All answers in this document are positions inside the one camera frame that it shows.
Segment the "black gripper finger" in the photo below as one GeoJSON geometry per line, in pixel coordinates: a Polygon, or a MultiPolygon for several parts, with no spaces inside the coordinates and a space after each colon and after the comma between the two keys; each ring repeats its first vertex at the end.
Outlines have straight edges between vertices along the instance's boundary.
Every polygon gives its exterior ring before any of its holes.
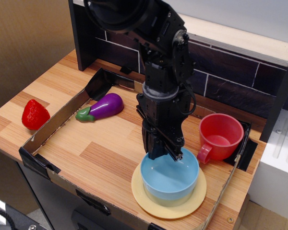
{"type": "Polygon", "coordinates": [[[148,157],[152,160],[167,155],[164,141],[157,136],[151,136],[148,139],[148,157]]]}
{"type": "Polygon", "coordinates": [[[145,151],[147,153],[157,153],[157,131],[148,122],[142,123],[142,136],[145,151]]]}

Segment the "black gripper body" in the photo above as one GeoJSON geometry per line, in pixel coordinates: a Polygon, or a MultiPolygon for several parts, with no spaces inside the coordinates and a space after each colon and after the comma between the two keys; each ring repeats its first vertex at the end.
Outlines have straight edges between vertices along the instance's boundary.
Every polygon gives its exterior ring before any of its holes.
{"type": "Polygon", "coordinates": [[[143,122],[148,122],[157,131],[157,136],[164,143],[165,148],[174,161],[182,159],[182,147],[185,144],[182,123],[190,114],[191,95],[179,92],[173,99],[156,101],[139,93],[137,112],[143,122]]]}

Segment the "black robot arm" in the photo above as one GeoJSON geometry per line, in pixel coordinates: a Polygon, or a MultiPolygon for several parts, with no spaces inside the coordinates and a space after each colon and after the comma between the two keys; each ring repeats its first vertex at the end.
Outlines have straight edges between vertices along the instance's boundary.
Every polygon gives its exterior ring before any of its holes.
{"type": "Polygon", "coordinates": [[[188,83],[194,73],[184,21],[161,0],[86,0],[88,17],[101,29],[139,44],[145,80],[137,94],[144,149],[150,159],[183,157],[182,122],[195,110],[188,83]]]}

